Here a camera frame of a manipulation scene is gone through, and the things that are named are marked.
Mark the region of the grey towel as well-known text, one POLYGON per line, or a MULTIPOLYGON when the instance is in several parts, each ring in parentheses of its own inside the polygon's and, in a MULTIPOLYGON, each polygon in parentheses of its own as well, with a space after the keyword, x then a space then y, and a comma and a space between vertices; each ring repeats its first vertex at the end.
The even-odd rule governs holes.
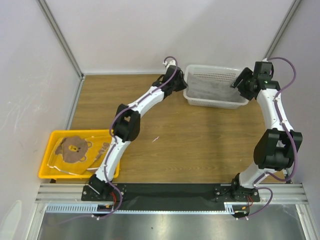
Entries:
POLYGON ((236 78, 235 73, 205 73, 187 76, 187 93, 191 98, 224 102, 242 103, 244 99, 231 84, 236 78))

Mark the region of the white perforated basket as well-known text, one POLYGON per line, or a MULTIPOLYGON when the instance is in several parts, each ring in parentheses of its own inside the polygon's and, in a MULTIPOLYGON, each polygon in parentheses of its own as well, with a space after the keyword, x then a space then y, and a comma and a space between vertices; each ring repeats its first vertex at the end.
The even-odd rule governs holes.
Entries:
MULTIPOLYGON (((241 70, 236 69, 236 68, 190 64, 185 69, 184 80, 187 83, 188 74, 195 74, 195 75, 200 75, 200 74, 236 74, 236 77, 237 77, 240 73, 241 73, 241 70)), ((187 89, 188 89, 188 87, 183 91, 183 96, 190 105, 194 105, 194 106, 235 110, 239 107, 247 105, 249 102, 247 99, 245 99, 242 96, 241 97, 244 99, 243 102, 229 102, 229 101, 192 98, 192 97, 187 96, 187 89)))

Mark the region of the brown towel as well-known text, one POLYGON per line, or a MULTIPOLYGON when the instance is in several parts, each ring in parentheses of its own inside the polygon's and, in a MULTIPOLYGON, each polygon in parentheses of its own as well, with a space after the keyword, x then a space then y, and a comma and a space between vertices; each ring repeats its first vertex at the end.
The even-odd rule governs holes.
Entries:
POLYGON ((52 161, 63 161, 67 164, 95 163, 107 152, 109 146, 110 143, 103 136, 61 137, 53 149, 52 161))

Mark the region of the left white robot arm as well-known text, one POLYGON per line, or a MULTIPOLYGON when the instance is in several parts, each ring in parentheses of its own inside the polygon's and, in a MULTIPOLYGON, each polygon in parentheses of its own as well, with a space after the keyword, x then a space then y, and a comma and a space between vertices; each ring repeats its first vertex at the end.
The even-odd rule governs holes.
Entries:
POLYGON ((109 129, 112 137, 107 153, 97 169, 90 177, 88 194, 93 194, 99 200, 105 200, 116 189, 112 180, 120 159, 126 148, 140 133, 141 118, 156 104, 162 102, 173 92, 179 92, 187 88, 184 73, 178 67, 176 60, 165 61, 166 73, 162 74, 148 91, 134 102, 125 105, 120 104, 114 120, 109 129))

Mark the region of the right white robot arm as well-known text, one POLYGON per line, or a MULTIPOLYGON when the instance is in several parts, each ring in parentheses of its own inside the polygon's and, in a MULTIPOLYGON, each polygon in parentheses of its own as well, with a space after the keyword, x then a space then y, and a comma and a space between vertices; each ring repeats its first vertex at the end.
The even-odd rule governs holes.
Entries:
POLYGON ((254 69, 244 68, 231 84, 241 97, 257 101, 265 124, 265 132, 253 151, 253 163, 232 179, 229 193, 236 201, 256 194, 259 183, 269 176, 288 182, 297 171, 303 136, 287 119, 282 104, 282 92, 287 87, 273 80, 274 72, 272 59, 265 58, 257 61, 254 69))

